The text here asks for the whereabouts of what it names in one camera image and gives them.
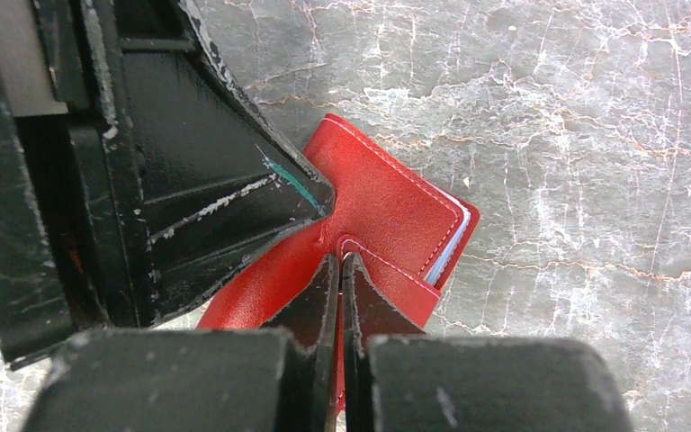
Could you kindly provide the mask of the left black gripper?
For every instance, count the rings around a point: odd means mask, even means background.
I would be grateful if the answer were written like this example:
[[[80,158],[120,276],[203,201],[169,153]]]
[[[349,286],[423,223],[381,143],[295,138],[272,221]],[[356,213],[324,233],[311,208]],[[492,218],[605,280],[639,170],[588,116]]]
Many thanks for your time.
[[[143,157],[124,42],[140,1],[0,2],[0,354],[143,323]]]

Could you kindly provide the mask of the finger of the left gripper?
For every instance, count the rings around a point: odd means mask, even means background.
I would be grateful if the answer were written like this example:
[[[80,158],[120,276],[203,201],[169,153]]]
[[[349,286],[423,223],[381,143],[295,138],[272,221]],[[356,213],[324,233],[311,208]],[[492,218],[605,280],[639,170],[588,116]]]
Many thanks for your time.
[[[105,317],[192,311],[328,216],[330,182],[247,97],[193,1],[86,1],[107,193],[92,207]]]

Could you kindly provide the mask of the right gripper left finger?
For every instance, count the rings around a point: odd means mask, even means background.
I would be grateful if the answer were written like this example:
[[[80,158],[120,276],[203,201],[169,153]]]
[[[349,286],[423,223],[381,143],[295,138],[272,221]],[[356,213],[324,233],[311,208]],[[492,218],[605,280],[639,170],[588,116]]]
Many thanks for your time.
[[[26,431],[333,431],[337,258],[253,330],[89,330],[57,352]]]

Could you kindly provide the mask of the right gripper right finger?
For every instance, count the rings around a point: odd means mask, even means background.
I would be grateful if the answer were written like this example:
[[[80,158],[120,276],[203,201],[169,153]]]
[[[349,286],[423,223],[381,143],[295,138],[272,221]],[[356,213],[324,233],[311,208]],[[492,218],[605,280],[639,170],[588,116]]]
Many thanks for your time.
[[[351,431],[630,431],[606,362],[567,338],[432,337],[394,305],[362,258],[341,279]]]

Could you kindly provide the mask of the red card holder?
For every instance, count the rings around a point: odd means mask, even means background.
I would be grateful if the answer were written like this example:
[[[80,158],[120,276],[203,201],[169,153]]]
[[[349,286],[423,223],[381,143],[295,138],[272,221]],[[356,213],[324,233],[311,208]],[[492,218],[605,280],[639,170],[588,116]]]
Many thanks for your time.
[[[360,255],[377,287],[424,326],[479,211],[412,172],[345,119],[324,117],[305,157],[334,186],[332,214],[272,247],[213,297],[202,329],[256,329],[305,287],[327,255]]]

